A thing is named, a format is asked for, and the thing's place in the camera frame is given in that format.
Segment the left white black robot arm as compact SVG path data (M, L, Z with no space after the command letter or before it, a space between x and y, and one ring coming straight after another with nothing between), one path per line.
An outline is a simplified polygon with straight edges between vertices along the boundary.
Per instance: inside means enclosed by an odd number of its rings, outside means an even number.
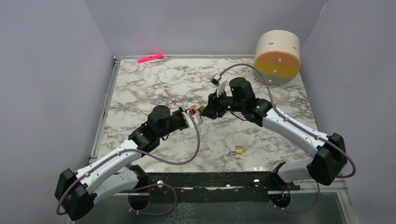
M171 112L165 105L154 107L147 121L112 152L77 171L68 168L60 174L55 190L55 198L58 200L56 214L68 215L72 221L76 221L105 197L129 189L139 192L148 188L146 173L139 166L117 174L122 167L144 156L170 165L191 162L197 156L200 145L197 145L193 156L183 162L167 161L151 154L151 151L170 133L186 128L197 129L201 124L202 118L198 110L179 108Z

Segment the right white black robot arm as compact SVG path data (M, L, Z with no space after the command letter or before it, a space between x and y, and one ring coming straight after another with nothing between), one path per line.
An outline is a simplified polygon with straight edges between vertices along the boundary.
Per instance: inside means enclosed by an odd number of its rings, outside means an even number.
M229 85L231 96L224 91L225 83L208 96L207 106L200 110L203 117L217 119L226 112L240 112L247 121L280 134L309 155L306 160L277 165L269 178L272 188L281 190L288 183L307 179L325 186L332 184L347 163L342 136L318 131L308 134L307 126L276 110L270 101L257 98L251 83L243 77L232 79Z

